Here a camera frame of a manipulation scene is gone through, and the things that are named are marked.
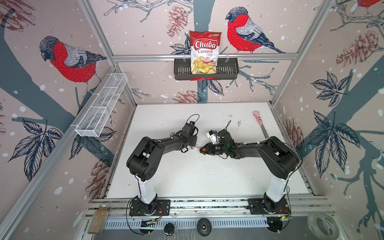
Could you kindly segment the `orange black screwdriver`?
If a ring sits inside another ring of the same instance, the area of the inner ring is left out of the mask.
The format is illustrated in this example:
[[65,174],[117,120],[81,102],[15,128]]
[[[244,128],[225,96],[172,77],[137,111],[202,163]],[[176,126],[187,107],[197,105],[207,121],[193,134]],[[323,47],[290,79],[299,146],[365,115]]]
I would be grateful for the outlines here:
[[195,146],[194,149],[198,150],[199,152],[203,152],[203,153],[207,151],[206,146],[203,146],[203,147]]

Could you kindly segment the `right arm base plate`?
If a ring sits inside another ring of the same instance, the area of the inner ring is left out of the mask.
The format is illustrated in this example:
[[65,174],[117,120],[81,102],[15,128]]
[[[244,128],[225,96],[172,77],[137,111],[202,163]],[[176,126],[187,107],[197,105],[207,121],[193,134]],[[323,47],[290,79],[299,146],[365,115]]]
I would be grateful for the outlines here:
[[290,215],[291,209],[285,198],[275,203],[272,200],[266,199],[248,199],[251,215]]

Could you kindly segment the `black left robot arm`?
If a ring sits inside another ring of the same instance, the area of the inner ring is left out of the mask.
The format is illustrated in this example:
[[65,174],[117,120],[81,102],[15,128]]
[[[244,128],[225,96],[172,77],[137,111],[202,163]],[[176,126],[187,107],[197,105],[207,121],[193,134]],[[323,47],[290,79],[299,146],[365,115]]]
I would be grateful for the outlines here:
[[182,130],[164,139],[144,137],[127,160],[127,168],[139,185],[139,203],[150,212],[155,207],[158,195],[152,181],[163,155],[180,151],[186,153],[197,143],[198,128],[193,121],[185,123]]

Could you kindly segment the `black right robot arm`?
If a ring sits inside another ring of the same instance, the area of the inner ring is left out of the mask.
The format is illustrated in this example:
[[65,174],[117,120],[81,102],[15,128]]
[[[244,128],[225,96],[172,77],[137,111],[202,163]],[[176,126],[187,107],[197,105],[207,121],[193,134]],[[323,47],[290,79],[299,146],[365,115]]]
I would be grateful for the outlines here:
[[264,209],[276,212],[283,204],[285,191],[292,173],[299,167],[300,158],[277,137],[256,143],[235,143],[227,130],[216,133],[216,141],[200,148],[200,153],[210,156],[226,155],[235,160],[261,158],[271,172],[268,189],[264,193]]

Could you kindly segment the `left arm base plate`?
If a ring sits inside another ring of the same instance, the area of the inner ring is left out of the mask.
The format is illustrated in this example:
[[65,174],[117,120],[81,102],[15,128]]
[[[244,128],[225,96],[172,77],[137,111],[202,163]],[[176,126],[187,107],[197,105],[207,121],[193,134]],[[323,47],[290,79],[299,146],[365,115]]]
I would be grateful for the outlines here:
[[128,207],[130,217],[144,216],[168,216],[170,214],[171,201],[154,199],[150,204],[145,204],[138,197],[134,198]]

